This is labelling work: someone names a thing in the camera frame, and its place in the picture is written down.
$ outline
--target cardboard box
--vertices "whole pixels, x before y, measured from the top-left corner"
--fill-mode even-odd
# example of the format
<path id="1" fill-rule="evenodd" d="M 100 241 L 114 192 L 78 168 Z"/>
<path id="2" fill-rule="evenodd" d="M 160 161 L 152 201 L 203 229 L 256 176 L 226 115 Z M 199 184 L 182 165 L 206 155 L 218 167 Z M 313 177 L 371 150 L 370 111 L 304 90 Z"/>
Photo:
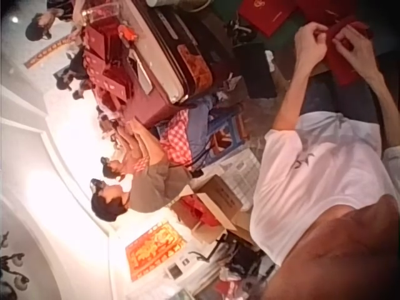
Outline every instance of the cardboard box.
<path id="1" fill-rule="evenodd" d="M 203 186 L 193 190 L 190 186 L 185 186 L 179 197 L 197 194 L 200 200 L 214 214 L 215 218 L 221 223 L 220 226 L 211 227 L 201 222 L 191 228 L 192 235 L 205 243 L 212 244 L 227 229 L 235 231 L 233 218 L 240 211 L 242 203 L 231 191 L 228 185 L 217 175 L 214 175 Z M 178 213 L 179 205 L 173 204 L 171 209 Z"/>
<path id="2" fill-rule="evenodd" d="M 234 218 L 232 223 L 236 226 L 236 230 L 231 232 L 252 245 L 256 245 L 250 235 L 250 218 L 251 211 L 239 211 Z"/>

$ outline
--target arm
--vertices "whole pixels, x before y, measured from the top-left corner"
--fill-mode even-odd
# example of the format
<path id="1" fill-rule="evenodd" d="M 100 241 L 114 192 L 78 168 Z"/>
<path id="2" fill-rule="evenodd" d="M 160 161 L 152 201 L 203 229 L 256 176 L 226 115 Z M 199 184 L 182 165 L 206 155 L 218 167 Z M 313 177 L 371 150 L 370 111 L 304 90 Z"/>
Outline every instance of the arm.
<path id="1" fill-rule="evenodd" d="M 326 54 L 326 34 L 323 33 L 326 30 L 327 27 L 311 22 L 296 33 L 296 67 L 290 87 L 272 125 L 273 129 L 295 129 L 311 71 Z"/>
<path id="2" fill-rule="evenodd" d="M 340 42 L 344 38 L 349 40 L 353 45 L 352 51 L 347 50 Z M 346 26 L 337 34 L 333 42 L 336 45 L 337 51 L 341 53 L 357 73 L 365 79 L 379 99 L 388 146 L 400 146 L 399 111 L 376 65 L 371 41 L 353 27 Z"/>
<path id="3" fill-rule="evenodd" d="M 306 95 L 309 76 L 310 72 L 301 67 L 294 70 L 293 79 L 272 125 L 273 129 L 294 130 Z"/>
<path id="4" fill-rule="evenodd" d="M 128 122 L 128 125 L 131 127 L 132 132 L 140 137 L 144 147 L 147 149 L 151 166 L 167 158 L 160 142 L 138 120 L 133 119 Z"/>
<path id="5" fill-rule="evenodd" d="M 127 150 L 132 151 L 134 157 L 140 158 L 142 156 L 142 151 L 136 138 L 129 135 L 121 126 L 117 127 L 117 132 L 127 142 Z"/>
<path id="6" fill-rule="evenodd" d="M 400 146 L 400 114 L 385 84 L 383 75 L 377 72 L 367 82 L 381 105 L 387 146 L 389 148 Z"/>
<path id="7" fill-rule="evenodd" d="M 125 139 L 118 132 L 116 132 L 115 137 L 121 143 L 121 146 L 124 148 L 125 153 L 127 153 L 128 151 L 131 150 L 131 148 L 129 147 L 129 144 L 125 141 Z"/>
<path id="8" fill-rule="evenodd" d="M 85 5 L 85 0 L 76 0 L 74 5 L 74 11 L 72 13 L 72 21 L 78 29 L 83 26 L 82 10 Z"/>

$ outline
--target hand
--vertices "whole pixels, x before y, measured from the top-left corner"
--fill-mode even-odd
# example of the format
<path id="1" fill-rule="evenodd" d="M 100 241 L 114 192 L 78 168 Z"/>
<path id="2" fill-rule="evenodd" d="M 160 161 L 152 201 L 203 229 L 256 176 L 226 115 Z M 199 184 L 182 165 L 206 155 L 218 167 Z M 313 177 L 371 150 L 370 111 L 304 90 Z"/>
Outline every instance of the hand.
<path id="1" fill-rule="evenodd" d="M 352 51 L 347 50 L 343 46 L 341 41 L 344 38 L 348 39 L 352 44 Z M 346 58 L 357 73 L 366 81 L 368 81 L 367 79 L 373 78 L 376 74 L 379 74 L 371 41 L 352 26 L 347 25 L 343 27 L 332 41 L 337 51 Z"/>
<path id="2" fill-rule="evenodd" d="M 326 54 L 326 33 L 324 25 L 311 22 L 299 29 L 294 37 L 296 45 L 296 65 L 311 72 Z"/>
<path id="3" fill-rule="evenodd" d="M 117 133 L 122 136 L 124 133 L 126 133 L 125 128 L 122 126 L 117 126 Z"/>
<path id="4" fill-rule="evenodd" d="M 144 129 L 144 126 L 135 117 L 128 121 L 126 125 L 129 126 L 132 133 L 139 134 Z"/>

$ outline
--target checkered shirt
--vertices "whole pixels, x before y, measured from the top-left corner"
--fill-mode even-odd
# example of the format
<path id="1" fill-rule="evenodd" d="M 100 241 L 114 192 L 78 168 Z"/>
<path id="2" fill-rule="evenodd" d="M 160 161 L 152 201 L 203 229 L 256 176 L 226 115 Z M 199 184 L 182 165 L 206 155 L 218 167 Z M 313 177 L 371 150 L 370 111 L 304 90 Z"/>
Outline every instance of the checkered shirt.
<path id="1" fill-rule="evenodd" d="M 180 166 L 187 166 L 192 162 L 186 127 L 188 125 L 188 110 L 179 111 L 168 122 L 167 129 L 160 136 L 161 147 L 165 150 L 168 160 Z M 134 173 L 140 172 L 149 164 L 149 158 L 144 157 L 134 165 Z"/>

